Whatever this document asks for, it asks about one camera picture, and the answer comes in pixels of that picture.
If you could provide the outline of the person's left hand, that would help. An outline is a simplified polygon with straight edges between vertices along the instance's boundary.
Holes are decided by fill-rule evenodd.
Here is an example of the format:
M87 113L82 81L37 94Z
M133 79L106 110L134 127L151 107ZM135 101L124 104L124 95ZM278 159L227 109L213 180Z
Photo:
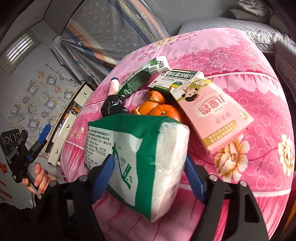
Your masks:
M34 185L38 188L38 192L43 194L51 181L57 180L57 177L42 168L40 163L35 165Z

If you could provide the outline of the black sleeve left forearm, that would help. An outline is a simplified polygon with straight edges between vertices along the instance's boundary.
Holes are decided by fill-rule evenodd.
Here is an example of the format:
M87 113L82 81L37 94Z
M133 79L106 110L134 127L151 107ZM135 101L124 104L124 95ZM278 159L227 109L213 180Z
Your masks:
M76 240L80 237L76 216L69 216L65 199L45 194L35 208L24 209L1 203L1 240Z

